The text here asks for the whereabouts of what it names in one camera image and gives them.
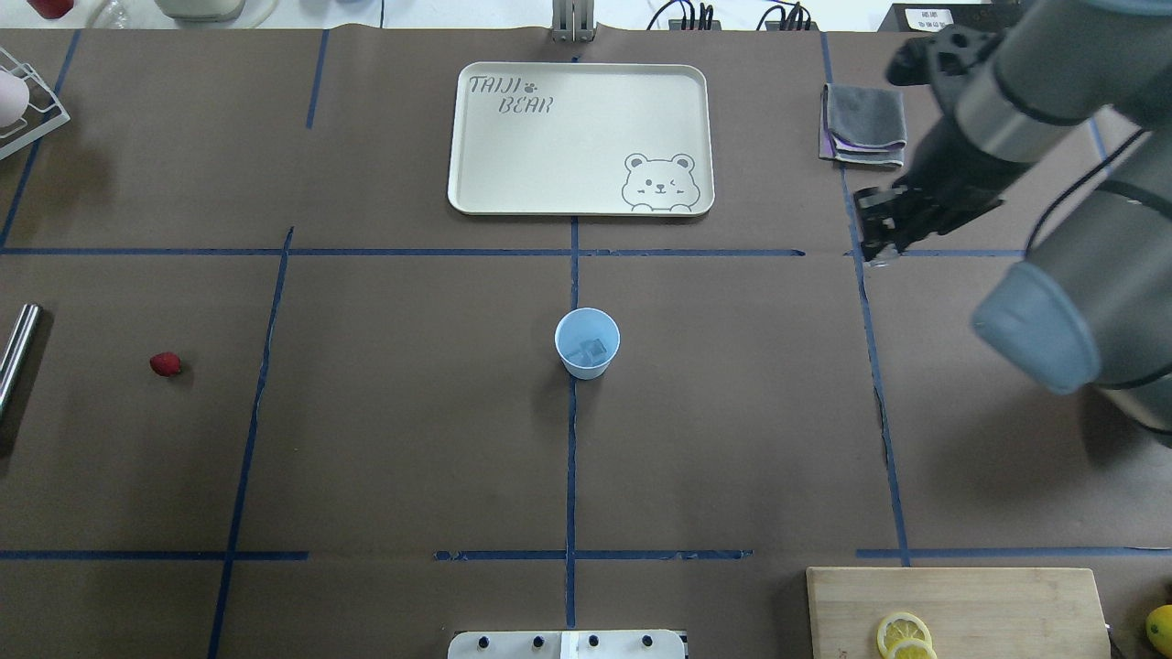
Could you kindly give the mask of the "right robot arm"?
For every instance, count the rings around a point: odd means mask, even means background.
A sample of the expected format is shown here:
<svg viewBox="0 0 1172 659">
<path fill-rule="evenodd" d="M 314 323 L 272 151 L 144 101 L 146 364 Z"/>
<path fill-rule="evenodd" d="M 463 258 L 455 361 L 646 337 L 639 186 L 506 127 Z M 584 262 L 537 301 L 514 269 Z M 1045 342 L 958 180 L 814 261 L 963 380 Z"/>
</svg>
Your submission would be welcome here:
<svg viewBox="0 0 1172 659">
<path fill-rule="evenodd" d="M 1047 390 L 1095 388 L 1168 443 L 1171 8 L 1037 1 L 999 34 L 909 38 L 884 75 L 927 86 L 940 117 L 908 171 L 852 196 L 861 259 L 977 220 L 1101 109 L 1134 125 L 1035 220 L 1020 261 L 972 313 L 975 334 Z"/>
</svg>

